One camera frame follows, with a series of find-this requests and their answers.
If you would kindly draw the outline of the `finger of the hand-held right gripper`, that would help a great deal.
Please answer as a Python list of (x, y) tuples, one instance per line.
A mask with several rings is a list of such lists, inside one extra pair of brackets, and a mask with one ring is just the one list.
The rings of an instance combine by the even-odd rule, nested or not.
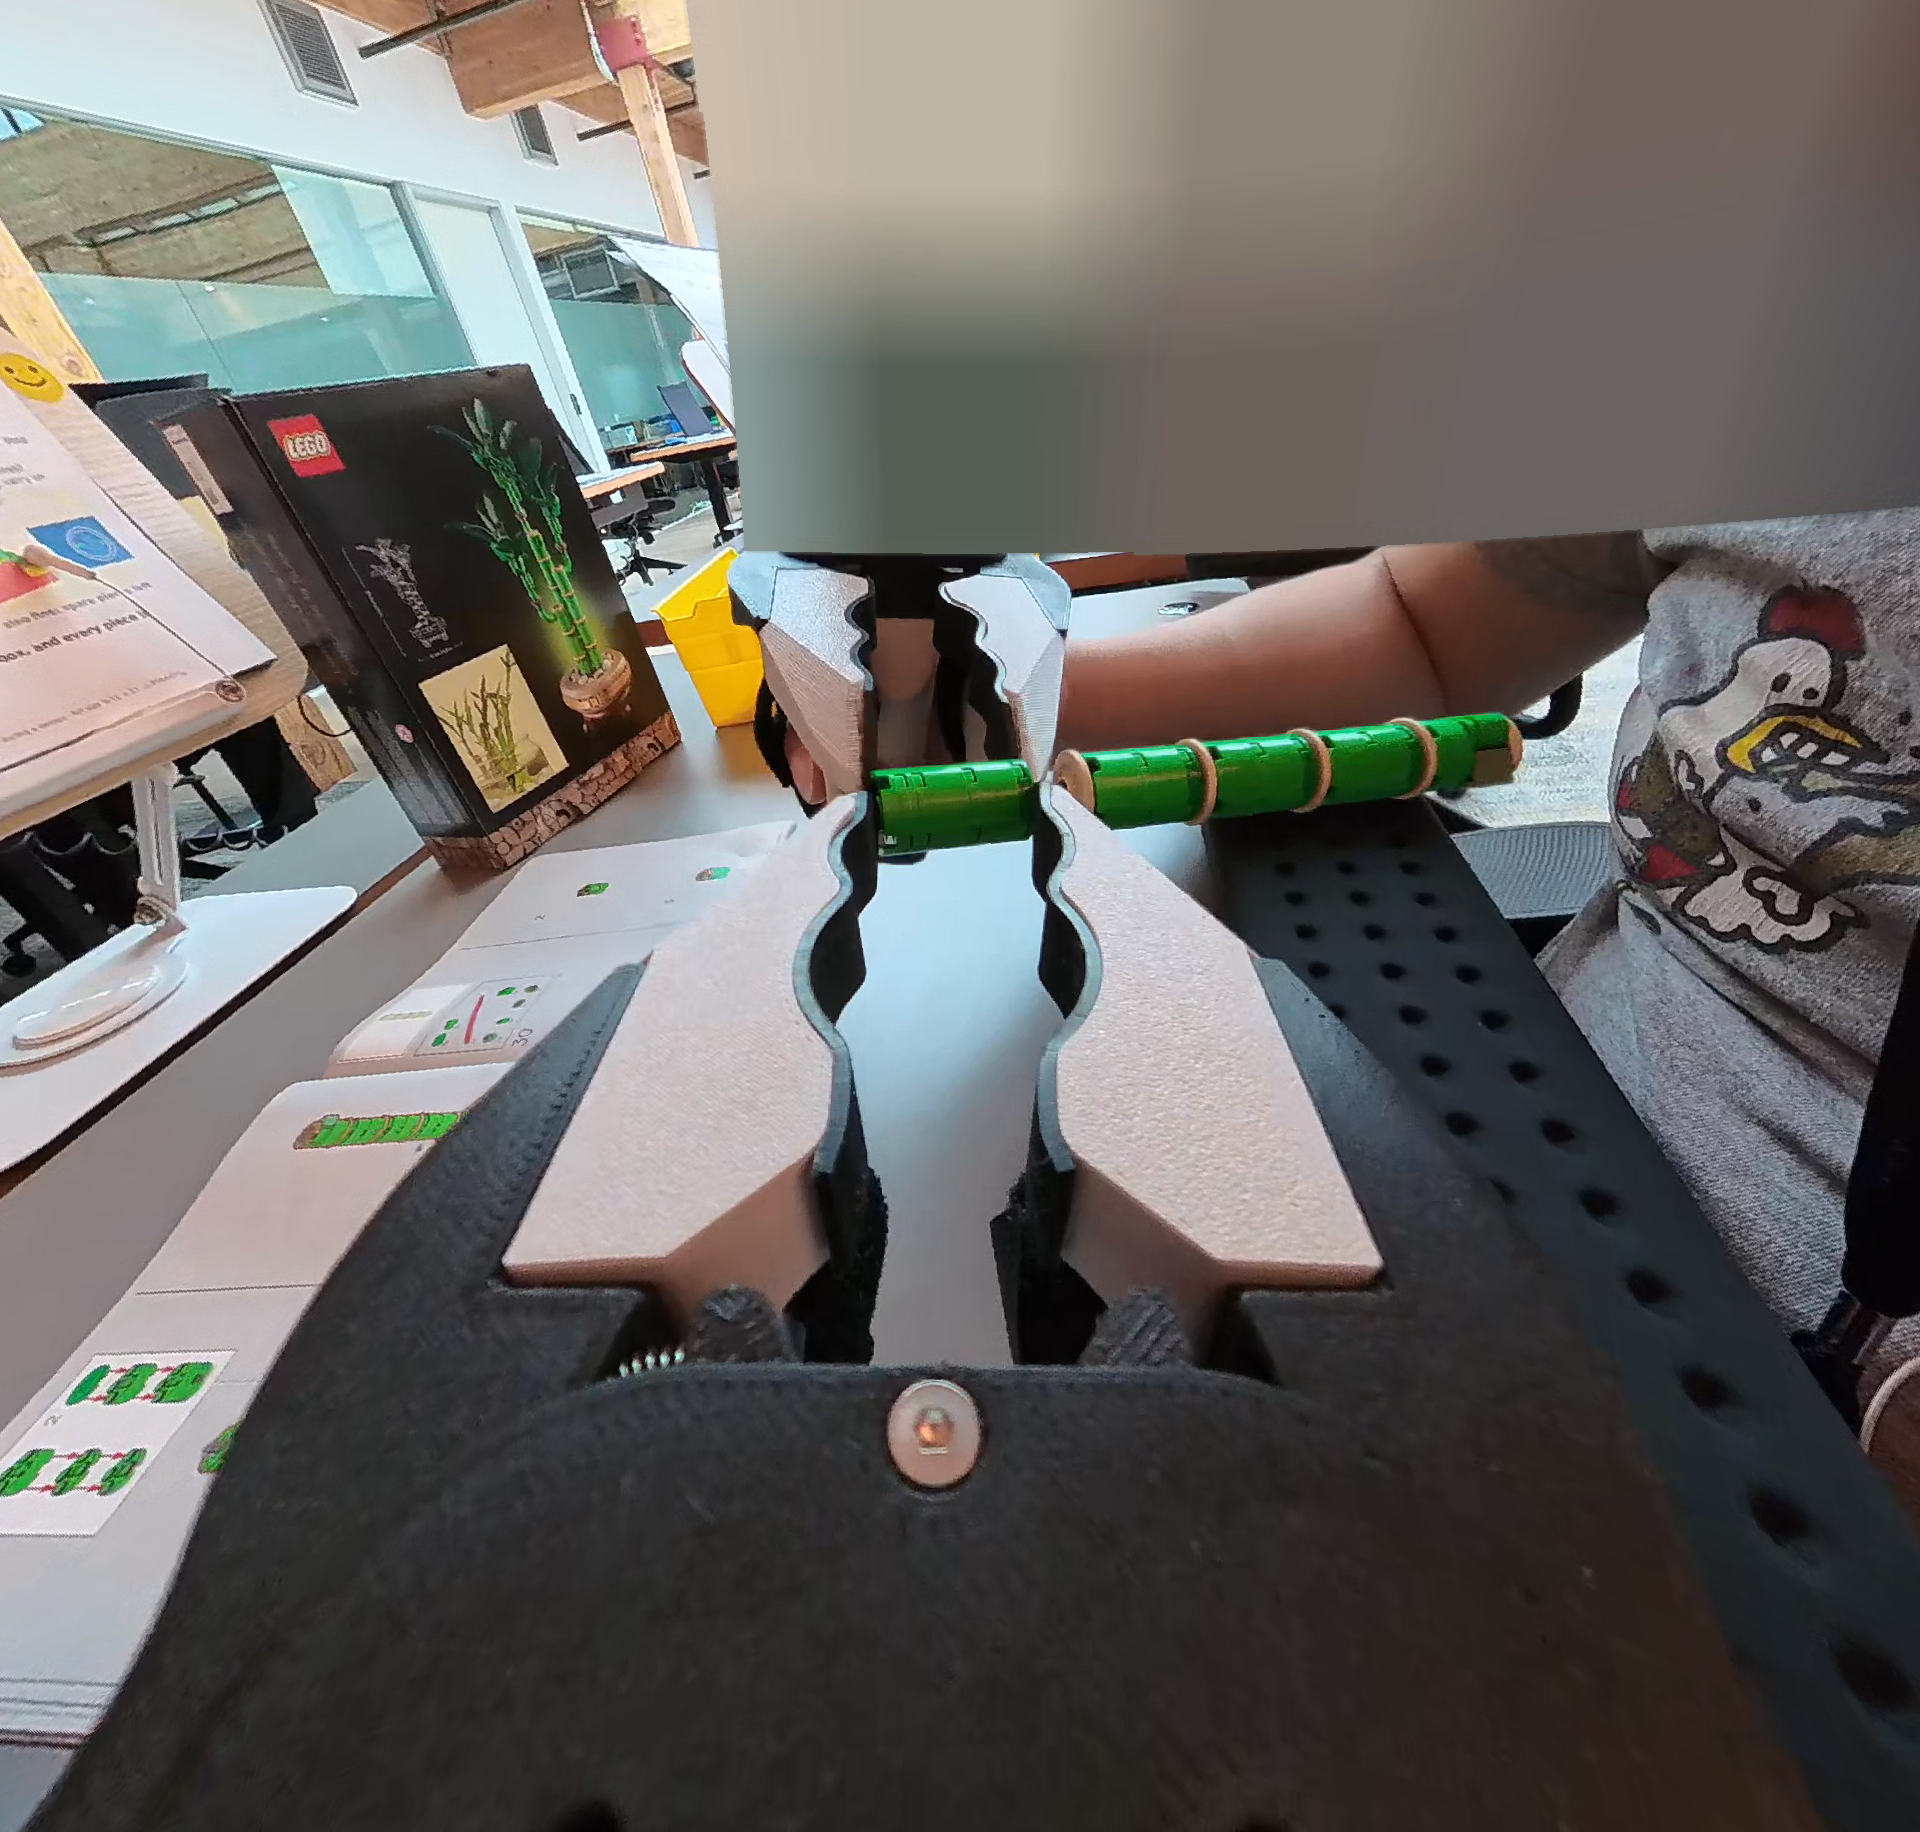
[(772, 700), (804, 720), (810, 734), (844, 734), (860, 712), (870, 770), (875, 679), (867, 656), (877, 629), (870, 575), (741, 550), (731, 591), (736, 620), (760, 636)]
[(1072, 591), (1033, 555), (937, 590), (937, 720), (948, 754), (1019, 761), (1042, 780), (1056, 749)]

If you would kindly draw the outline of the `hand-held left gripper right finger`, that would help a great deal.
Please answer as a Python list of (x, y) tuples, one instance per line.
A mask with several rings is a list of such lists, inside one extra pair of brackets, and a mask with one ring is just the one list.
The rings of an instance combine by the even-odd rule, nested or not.
[(1033, 881), (1064, 1027), (991, 1228), (1012, 1352), (1080, 1356), (1132, 1293), (1209, 1350), (1240, 1293), (1370, 1290), (1381, 1247), (1257, 956), (1062, 787)]

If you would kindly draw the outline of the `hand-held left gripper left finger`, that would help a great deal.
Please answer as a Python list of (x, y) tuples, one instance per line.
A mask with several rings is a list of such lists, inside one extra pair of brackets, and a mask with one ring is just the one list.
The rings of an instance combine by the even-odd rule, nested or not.
[(677, 1324), (750, 1288), (809, 1354), (868, 1354), (888, 1212), (838, 1021), (877, 890), (865, 794), (799, 826), (637, 981), (504, 1255), (521, 1285), (641, 1285)]

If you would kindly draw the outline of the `green toy bamboo stalk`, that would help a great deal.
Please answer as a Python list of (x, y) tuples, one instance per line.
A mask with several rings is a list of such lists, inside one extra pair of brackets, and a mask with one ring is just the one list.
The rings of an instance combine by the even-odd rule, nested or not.
[[(1331, 734), (1062, 751), (1051, 785), (1109, 827), (1132, 829), (1402, 803), (1429, 791), (1506, 785), (1520, 764), (1524, 736), (1509, 716), (1398, 719)], [(1020, 761), (879, 770), (872, 791), (882, 851), (912, 858), (1029, 837), (1042, 817), (1042, 789)]]

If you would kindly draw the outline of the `person's right forearm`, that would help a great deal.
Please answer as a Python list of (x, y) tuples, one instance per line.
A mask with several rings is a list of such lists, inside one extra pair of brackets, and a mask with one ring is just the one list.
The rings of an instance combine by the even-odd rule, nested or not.
[(1635, 532), (1377, 548), (1196, 620), (1072, 641), (1059, 742), (1520, 714), (1637, 635), (1665, 576)]

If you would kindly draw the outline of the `background wooden desk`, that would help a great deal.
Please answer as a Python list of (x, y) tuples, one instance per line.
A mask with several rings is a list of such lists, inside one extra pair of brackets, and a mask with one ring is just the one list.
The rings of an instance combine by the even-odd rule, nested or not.
[(671, 507), (669, 497), (654, 494), (657, 484), (681, 471), (697, 471), (710, 500), (714, 544), (724, 547), (736, 532), (727, 483), (727, 467), (736, 461), (738, 438), (731, 431), (718, 431), (677, 443), (637, 447), (606, 473), (581, 473), (579, 486), (603, 533), (633, 530), (649, 543), (654, 522)]

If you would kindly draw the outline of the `grey desk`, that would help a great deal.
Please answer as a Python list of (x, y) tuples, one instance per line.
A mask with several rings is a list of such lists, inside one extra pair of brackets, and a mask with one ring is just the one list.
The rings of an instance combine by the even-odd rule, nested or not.
[[(159, 1327), (102, 1324), (272, 1100), (412, 987), (507, 890), (459, 881), (401, 842), (387, 789), (357, 791), (234, 890), (361, 885), (349, 924), (162, 1068), (34, 1173), (5, 1179), (5, 1451), (90, 1350), (152, 1354)], [(841, 1017), (891, 1235), (877, 1302), (884, 1362), (1004, 1365), (991, 1217), (1022, 1164), (1036, 1074), (1062, 1022), (1038, 979), (1042, 905), (1014, 845), (888, 866), (861, 917), (868, 977)], [(211, 1383), (127, 1515), (79, 1538), (5, 1540), (5, 1654), (39, 1631), (57, 1676), (107, 1697), (148, 1628), (207, 1447), (256, 1386)]]

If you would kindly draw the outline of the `person's right hand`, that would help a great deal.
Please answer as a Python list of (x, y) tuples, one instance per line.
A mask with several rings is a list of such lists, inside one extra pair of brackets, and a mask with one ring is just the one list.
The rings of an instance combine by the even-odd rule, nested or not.
[(867, 734), (860, 712), (844, 734), (827, 729), (810, 734), (804, 720), (772, 700), (757, 736), (766, 739), (766, 764), (806, 813), (816, 813), (831, 800), (867, 787)]

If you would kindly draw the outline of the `yellow plastic bin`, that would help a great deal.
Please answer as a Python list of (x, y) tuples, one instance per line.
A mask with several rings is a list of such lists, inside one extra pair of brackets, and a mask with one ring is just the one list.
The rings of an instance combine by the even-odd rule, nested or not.
[(718, 550), (657, 604), (667, 638), (717, 729), (750, 726), (766, 682), (760, 636), (734, 617), (736, 560), (736, 548)]

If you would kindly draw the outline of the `dark office chair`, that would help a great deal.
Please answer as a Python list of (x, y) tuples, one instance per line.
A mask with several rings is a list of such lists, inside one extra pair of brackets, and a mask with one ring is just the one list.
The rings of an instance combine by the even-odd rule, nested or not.
[(1607, 822), (1621, 716), (1635, 690), (1637, 645), (1529, 712), (1511, 782), (1429, 797), (1498, 910), (1539, 949), (1614, 881)]

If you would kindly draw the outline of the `black toy set box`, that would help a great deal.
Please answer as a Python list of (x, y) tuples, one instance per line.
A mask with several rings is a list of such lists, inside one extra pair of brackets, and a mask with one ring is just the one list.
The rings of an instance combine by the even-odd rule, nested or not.
[(198, 491), (448, 871), (513, 869), (680, 745), (526, 365), (95, 407)]

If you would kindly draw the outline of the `white document stand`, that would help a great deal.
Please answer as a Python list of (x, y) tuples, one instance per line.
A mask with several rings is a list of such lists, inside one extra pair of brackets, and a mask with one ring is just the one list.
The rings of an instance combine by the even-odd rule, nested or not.
[(3, 1168), (51, 1147), (162, 1063), (355, 902), (347, 885), (187, 900), (174, 827), (176, 761), (242, 712), (242, 689), (198, 662), (176, 692), (102, 736), (5, 768), (5, 819), (28, 794), (79, 794), (96, 766), (135, 802), (135, 922), (3, 1007)]

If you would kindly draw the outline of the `open instruction booklet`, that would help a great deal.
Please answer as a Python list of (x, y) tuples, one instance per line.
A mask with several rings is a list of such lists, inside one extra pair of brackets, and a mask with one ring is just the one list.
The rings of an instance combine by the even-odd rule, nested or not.
[(401, 1177), (589, 990), (797, 827), (532, 860), (315, 1082), (279, 1092), (3, 1455), (3, 1734), (73, 1748), (164, 1602), (257, 1385)]

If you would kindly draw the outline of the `person's grey printed shirt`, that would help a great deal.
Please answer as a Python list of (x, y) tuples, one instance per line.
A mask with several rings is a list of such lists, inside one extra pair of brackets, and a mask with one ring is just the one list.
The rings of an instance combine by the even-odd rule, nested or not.
[(1544, 971), (1745, 1278), (1818, 1324), (1916, 929), (1918, 515), (1500, 562), (1542, 597), (1645, 617), (1616, 874)]

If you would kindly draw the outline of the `printed instruction sheet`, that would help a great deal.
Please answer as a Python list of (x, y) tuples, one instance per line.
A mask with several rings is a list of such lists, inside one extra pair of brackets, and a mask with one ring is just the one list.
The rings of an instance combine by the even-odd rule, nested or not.
[(61, 405), (3, 385), (3, 544), (6, 831), (125, 785), (87, 766), (79, 794), (28, 794), (24, 819), (6, 821), (6, 766), (190, 692), (198, 662), (245, 694), (212, 737), (298, 690), (301, 660), (260, 588), (71, 385)]

